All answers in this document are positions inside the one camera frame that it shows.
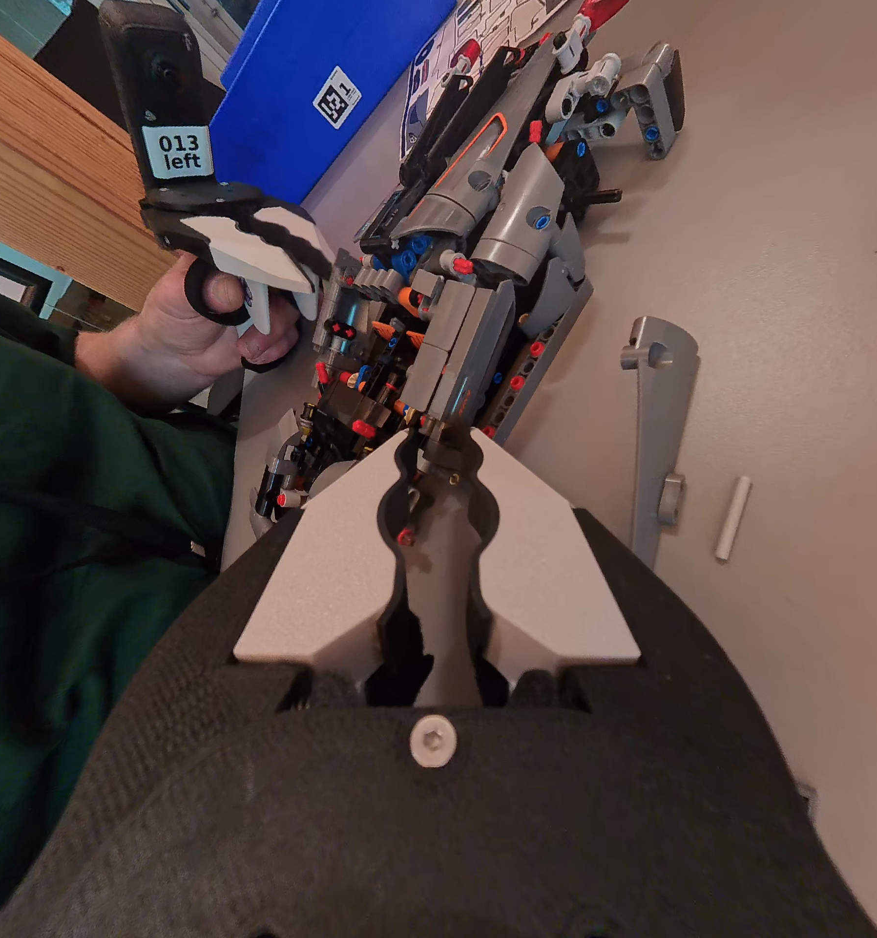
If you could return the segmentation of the person's left hand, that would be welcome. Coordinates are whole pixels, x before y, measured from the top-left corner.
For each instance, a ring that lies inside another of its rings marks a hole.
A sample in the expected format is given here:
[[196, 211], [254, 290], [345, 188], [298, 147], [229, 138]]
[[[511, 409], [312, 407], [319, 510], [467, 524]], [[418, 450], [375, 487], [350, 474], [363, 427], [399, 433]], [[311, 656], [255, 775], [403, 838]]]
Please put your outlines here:
[[238, 335], [189, 305], [185, 278], [195, 257], [177, 252], [172, 269], [151, 289], [139, 314], [108, 333], [81, 333], [75, 366], [131, 409], [150, 412], [190, 400], [242, 359], [265, 365], [299, 339], [300, 312], [280, 294], [270, 295], [271, 328]]

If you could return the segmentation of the lego sticker sheet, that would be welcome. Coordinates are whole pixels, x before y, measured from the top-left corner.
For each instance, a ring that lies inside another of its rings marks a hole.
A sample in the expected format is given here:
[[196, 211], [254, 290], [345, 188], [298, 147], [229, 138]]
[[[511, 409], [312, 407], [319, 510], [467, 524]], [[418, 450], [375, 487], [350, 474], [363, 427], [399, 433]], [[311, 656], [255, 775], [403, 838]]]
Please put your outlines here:
[[425, 42], [409, 73], [399, 158], [423, 134], [449, 75], [477, 80], [501, 46], [518, 47], [546, 24], [563, 1], [462, 1]]

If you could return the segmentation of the small white tube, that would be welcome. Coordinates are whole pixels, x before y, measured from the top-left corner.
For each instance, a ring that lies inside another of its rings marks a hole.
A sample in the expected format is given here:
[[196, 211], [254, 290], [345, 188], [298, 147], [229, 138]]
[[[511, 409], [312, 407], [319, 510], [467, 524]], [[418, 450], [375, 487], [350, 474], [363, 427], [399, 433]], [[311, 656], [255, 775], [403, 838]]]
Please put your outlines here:
[[748, 475], [737, 478], [731, 500], [726, 511], [718, 540], [714, 548], [716, 561], [725, 563], [733, 552], [740, 523], [752, 491], [752, 480]]

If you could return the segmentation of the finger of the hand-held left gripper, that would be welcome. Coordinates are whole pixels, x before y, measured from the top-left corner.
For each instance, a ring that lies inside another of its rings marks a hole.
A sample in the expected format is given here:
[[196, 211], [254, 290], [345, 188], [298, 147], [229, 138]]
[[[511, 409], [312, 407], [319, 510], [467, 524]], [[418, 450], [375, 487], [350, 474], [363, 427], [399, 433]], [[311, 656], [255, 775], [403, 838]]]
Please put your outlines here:
[[214, 266], [243, 282], [245, 321], [269, 321], [269, 288], [289, 291], [304, 319], [315, 321], [320, 307], [320, 275], [306, 261], [259, 234], [240, 230], [231, 217], [187, 217], [186, 226], [208, 242]]
[[252, 233], [319, 278], [331, 277], [334, 254], [302, 206], [259, 204], [252, 214]]

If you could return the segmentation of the blue plastic bin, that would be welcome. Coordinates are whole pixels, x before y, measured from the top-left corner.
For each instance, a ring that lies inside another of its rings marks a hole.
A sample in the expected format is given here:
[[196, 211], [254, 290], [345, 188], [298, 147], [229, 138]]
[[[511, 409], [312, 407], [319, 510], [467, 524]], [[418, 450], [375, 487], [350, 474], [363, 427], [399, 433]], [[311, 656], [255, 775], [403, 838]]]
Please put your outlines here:
[[260, 2], [210, 121], [217, 179], [302, 202], [455, 6]]

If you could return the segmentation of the grey and black lego car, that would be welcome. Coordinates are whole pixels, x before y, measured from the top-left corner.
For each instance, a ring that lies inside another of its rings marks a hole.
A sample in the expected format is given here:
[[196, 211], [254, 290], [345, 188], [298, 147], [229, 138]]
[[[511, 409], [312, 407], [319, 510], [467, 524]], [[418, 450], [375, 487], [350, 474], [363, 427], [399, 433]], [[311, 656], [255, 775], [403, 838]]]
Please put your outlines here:
[[633, 115], [650, 159], [682, 129], [679, 50], [589, 55], [626, 2], [583, 2], [565, 30], [450, 73], [400, 182], [339, 252], [315, 320], [315, 396], [252, 491], [257, 533], [398, 432], [455, 482], [453, 437], [503, 445], [592, 294], [579, 223], [604, 190], [594, 147]]

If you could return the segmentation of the long grey lego panel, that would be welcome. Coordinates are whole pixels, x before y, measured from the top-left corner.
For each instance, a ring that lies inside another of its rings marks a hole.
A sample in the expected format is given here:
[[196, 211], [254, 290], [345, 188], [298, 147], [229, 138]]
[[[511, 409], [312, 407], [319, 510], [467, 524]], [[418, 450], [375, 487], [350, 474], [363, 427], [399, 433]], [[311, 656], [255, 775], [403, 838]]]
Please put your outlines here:
[[637, 376], [631, 551], [653, 568], [661, 533], [679, 522], [686, 490], [677, 460], [699, 367], [698, 344], [672, 322], [641, 316], [632, 324], [620, 366]]

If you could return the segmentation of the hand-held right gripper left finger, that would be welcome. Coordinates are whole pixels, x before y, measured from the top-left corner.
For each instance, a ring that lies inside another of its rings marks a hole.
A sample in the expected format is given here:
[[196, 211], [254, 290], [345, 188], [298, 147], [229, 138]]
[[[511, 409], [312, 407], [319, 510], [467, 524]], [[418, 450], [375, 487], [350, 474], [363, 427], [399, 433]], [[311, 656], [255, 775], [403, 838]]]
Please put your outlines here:
[[419, 436], [403, 430], [314, 497], [235, 648], [350, 677], [373, 705], [419, 693], [419, 620], [409, 609], [400, 534]]

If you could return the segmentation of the plywood panel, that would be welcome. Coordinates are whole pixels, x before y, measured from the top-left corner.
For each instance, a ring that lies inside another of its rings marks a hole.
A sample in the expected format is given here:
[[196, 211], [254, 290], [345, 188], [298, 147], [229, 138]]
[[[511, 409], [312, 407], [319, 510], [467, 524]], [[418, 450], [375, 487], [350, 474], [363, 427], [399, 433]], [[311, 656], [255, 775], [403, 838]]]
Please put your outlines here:
[[0, 35], [0, 242], [140, 311], [173, 257], [128, 134]]

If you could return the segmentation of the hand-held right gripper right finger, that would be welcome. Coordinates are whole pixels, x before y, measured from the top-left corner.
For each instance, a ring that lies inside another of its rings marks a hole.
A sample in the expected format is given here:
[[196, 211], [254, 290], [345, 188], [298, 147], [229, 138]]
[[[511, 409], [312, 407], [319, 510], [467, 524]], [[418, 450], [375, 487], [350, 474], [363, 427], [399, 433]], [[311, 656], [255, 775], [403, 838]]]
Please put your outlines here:
[[641, 656], [570, 503], [478, 429], [467, 436], [468, 651], [482, 700], [529, 672]]

